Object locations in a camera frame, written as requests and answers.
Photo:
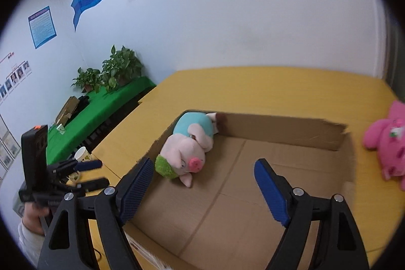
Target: pink plush bear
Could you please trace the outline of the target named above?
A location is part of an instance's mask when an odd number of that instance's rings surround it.
[[[400,187],[405,191],[405,104],[394,101],[388,118],[379,119],[367,129],[363,145],[377,149],[383,179],[401,176]]]

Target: human hand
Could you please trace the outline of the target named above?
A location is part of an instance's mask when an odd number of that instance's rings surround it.
[[[47,216],[49,214],[48,207],[40,207],[38,204],[30,202],[25,203],[23,224],[24,226],[38,235],[44,235],[44,229],[42,228],[40,217]]]

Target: white sleeve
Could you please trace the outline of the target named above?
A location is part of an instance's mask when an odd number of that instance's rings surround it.
[[[22,223],[18,225],[18,236],[20,249],[27,259],[35,266],[38,266],[39,255],[44,243],[45,237],[34,234],[28,230]]]

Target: potted plant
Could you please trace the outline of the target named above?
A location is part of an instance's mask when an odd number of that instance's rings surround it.
[[[117,86],[124,86],[131,80],[142,76],[142,63],[136,57],[135,52],[122,46],[116,50],[115,45],[111,48],[108,60],[103,61],[101,80],[107,92]]]
[[[96,93],[100,90],[101,79],[100,79],[100,70],[88,68],[86,71],[83,71],[82,68],[77,70],[78,76],[74,78],[75,82],[72,86],[78,86],[81,89],[85,89],[86,92],[91,92],[95,90]]]

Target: framed picture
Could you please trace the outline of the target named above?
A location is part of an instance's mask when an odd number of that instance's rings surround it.
[[[28,63],[28,61],[25,61],[23,63],[23,68],[24,68],[24,72],[26,75],[31,72],[31,67],[30,67],[30,64]]]
[[[25,78],[25,73],[23,71],[23,66],[17,69],[17,76],[19,80],[23,80]]]
[[[18,145],[17,141],[13,137],[13,135],[8,132],[3,140],[4,145],[6,148],[9,150],[9,152],[12,154],[12,156],[15,158],[18,153],[20,152],[21,148]]]
[[[0,86],[0,94],[3,99],[5,99],[7,97],[7,90],[4,85]]]
[[[4,145],[0,145],[0,162],[6,169],[9,169],[13,158],[9,155]]]
[[[11,84],[11,79],[7,79],[6,82],[4,83],[4,86],[7,89],[7,92],[11,92],[11,90],[13,89],[13,85]]]
[[[16,72],[13,72],[13,73],[11,74],[10,79],[11,79],[11,84],[12,84],[13,86],[17,85],[18,82],[19,82]]]
[[[9,132],[6,123],[4,122],[3,118],[0,116],[0,139],[4,139],[6,134]]]

